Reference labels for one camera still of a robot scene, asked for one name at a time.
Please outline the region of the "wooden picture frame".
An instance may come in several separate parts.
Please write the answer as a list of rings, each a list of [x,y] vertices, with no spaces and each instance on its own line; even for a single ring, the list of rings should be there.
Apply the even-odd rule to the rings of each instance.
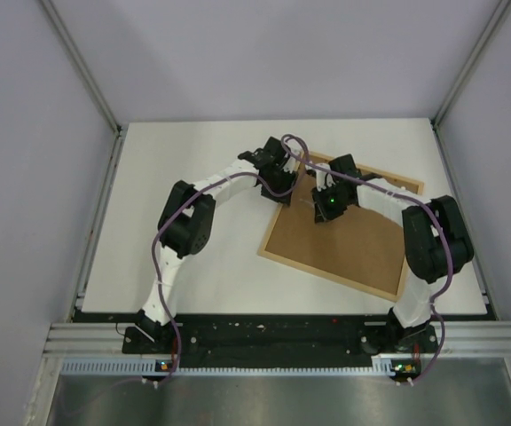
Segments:
[[[408,276],[402,227],[356,206],[333,221],[315,223],[315,184],[314,177],[303,177],[290,205],[276,209],[258,255],[395,302]]]

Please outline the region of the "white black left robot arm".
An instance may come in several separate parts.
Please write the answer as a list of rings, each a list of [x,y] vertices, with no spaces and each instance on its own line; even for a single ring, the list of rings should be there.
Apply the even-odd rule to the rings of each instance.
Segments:
[[[299,185],[298,158],[307,160],[309,148],[293,135],[270,137],[261,148],[238,155],[229,166],[194,183],[176,182],[161,213],[151,254],[155,279],[138,312],[136,328],[152,351],[182,346],[175,321],[178,272],[185,260],[208,244],[216,209],[232,197],[261,187],[261,195],[279,205],[289,205]]]

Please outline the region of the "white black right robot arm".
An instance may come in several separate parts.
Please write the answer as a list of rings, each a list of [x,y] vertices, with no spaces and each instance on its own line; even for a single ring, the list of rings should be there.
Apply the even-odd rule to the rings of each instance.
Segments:
[[[391,184],[377,173],[362,173],[351,155],[306,165],[316,179],[312,189],[315,220],[330,222],[348,207],[382,215],[401,227],[405,244],[405,288],[389,309],[381,332],[361,336],[367,353],[411,349],[435,318],[435,301],[452,277],[472,261],[474,248],[458,203],[449,195],[426,199]]]

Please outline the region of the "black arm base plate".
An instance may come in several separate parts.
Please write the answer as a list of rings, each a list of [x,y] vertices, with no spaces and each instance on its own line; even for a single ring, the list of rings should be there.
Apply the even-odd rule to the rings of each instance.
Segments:
[[[126,354],[242,356],[340,351],[344,355],[384,352],[430,354],[437,349],[428,322],[402,328],[391,314],[178,314],[177,325],[161,326],[138,315],[122,346]]]

